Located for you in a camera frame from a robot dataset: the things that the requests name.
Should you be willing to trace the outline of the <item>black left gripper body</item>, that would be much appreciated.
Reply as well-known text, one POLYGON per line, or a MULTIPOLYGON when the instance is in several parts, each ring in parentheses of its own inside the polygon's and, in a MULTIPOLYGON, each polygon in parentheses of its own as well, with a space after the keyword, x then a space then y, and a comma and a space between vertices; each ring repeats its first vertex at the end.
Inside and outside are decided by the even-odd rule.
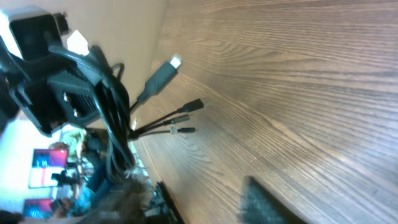
POLYGON ((64 124, 84 127, 100 118, 93 87, 102 73, 51 52, 34 62, 10 55, 11 98, 44 135, 64 124))

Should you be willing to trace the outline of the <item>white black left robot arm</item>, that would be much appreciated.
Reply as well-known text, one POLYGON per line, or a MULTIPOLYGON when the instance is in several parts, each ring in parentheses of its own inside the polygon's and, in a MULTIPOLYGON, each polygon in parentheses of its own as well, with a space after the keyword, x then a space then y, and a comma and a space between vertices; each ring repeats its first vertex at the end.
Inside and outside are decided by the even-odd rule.
POLYGON ((62 46, 49 32, 15 38, 24 55, 1 42, 1 109, 22 110, 34 126, 52 135, 64 124, 85 126, 100 116, 97 91, 112 74, 101 49, 87 56, 62 46))

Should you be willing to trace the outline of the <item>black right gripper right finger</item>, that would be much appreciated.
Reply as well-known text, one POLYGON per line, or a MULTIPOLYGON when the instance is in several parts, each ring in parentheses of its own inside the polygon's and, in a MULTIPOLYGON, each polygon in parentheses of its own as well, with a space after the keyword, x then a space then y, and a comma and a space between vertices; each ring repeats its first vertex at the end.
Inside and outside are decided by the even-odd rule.
POLYGON ((239 211, 246 224, 306 224, 251 175, 244 178, 239 211))

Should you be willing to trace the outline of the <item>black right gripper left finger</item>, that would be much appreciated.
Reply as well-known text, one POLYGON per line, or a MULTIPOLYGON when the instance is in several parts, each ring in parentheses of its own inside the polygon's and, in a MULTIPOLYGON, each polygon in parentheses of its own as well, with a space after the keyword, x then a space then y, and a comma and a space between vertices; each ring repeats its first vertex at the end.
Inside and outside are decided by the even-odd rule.
POLYGON ((93 191, 91 207, 81 224, 159 224, 161 215, 145 214, 142 207, 148 189, 139 179, 111 184, 103 177, 92 177, 87 187, 93 191))

